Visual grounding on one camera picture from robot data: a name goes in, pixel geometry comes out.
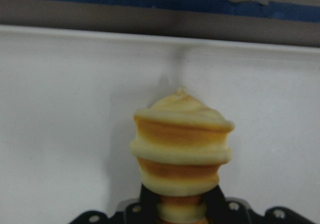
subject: white tray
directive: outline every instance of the white tray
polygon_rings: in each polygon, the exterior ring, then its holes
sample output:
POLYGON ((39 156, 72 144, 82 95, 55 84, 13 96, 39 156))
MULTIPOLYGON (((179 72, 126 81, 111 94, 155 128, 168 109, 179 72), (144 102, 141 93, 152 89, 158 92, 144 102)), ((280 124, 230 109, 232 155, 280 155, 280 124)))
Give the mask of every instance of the white tray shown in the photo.
POLYGON ((0 223, 136 198, 133 113, 178 86, 236 124, 226 196, 320 220, 320 50, 0 26, 0 223))

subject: blue tape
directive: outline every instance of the blue tape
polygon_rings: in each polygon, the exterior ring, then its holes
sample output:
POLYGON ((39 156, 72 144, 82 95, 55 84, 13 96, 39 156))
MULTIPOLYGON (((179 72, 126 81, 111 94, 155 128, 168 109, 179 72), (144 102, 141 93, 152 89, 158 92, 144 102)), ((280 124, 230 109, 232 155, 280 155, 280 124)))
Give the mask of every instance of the blue tape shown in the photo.
POLYGON ((228 0, 54 0, 320 23, 320 6, 228 0))

